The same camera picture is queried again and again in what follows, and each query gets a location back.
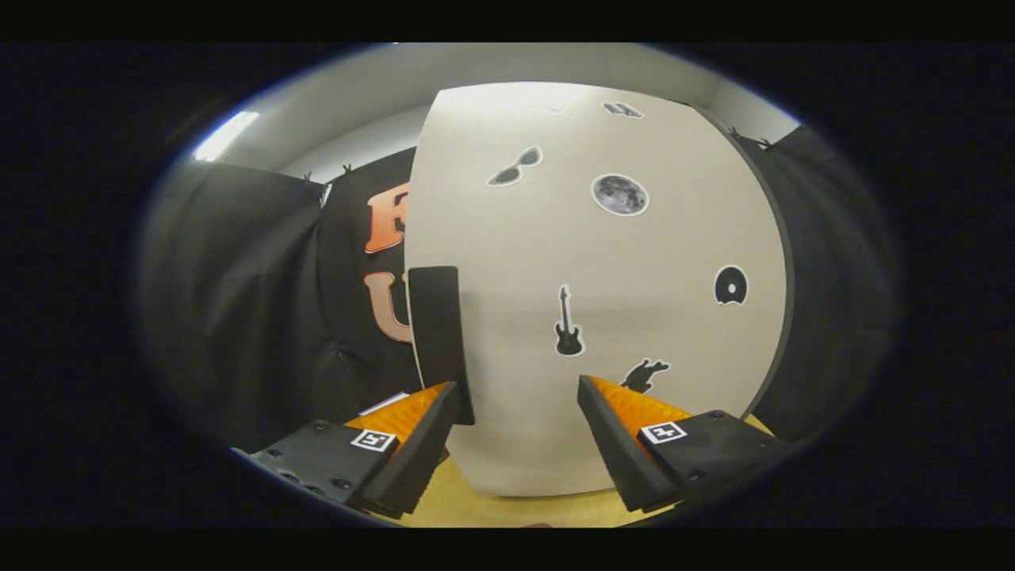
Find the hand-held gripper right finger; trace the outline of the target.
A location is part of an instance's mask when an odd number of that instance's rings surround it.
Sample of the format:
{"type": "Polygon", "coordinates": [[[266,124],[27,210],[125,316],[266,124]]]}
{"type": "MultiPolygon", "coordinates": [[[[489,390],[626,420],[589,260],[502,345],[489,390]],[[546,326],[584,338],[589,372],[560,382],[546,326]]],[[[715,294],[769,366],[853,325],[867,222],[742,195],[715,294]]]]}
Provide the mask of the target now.
{"type": "Polygon", "coordinates": [[[688,413],[594,376],[577,403],[624,506],[699,511],[771,476],[796,452],[732,413],[688,413]]]}

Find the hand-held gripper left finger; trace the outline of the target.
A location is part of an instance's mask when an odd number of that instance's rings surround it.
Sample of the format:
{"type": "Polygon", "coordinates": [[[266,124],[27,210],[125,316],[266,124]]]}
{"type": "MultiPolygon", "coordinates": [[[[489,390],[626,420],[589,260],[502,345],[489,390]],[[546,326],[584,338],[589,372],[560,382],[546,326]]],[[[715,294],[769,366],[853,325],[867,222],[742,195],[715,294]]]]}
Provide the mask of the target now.
{"type": "Polygon", "coordinates": [[[439,383],[345,423],[313,420],[247,463],[326,504],[400,518],[427,491],[461,413],[459,383],[439,383]]]}

